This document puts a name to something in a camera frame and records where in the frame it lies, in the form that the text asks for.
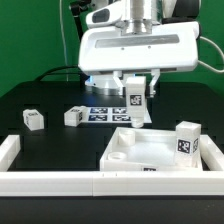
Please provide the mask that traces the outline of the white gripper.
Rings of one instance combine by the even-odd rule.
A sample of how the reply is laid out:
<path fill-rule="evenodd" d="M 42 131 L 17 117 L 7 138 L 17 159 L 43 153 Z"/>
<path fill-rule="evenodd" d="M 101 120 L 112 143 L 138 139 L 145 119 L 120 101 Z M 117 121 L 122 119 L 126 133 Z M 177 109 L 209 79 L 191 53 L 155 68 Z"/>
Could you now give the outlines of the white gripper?
<path fill-rule="evenodd" d="M 124 92 L 120 79 L 122 72 L 151 71 L 149 95 L 153 98 L 160 71 L 182 72 L 196 68 L 198 36 L 197 22 L 157 25 L 153 26 L 151 34 L 127 36 L 114 26 L 94 28 L 82 38 L 78 65 L 88 75 L 104 75 L 114 71 L 113 80 L 118 95 Z"/>

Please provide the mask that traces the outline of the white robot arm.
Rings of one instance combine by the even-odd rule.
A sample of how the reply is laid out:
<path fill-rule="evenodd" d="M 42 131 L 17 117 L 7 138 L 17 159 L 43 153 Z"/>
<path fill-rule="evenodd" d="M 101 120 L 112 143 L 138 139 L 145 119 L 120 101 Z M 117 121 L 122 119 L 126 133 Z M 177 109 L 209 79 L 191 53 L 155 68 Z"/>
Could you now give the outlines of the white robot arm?
<path fill-rule="evenodd" d="M 192 71 L 198 64 L 201 0 L 94 0 L 79 51 L 86 89 L 122 95 L 126 80 Z"/>

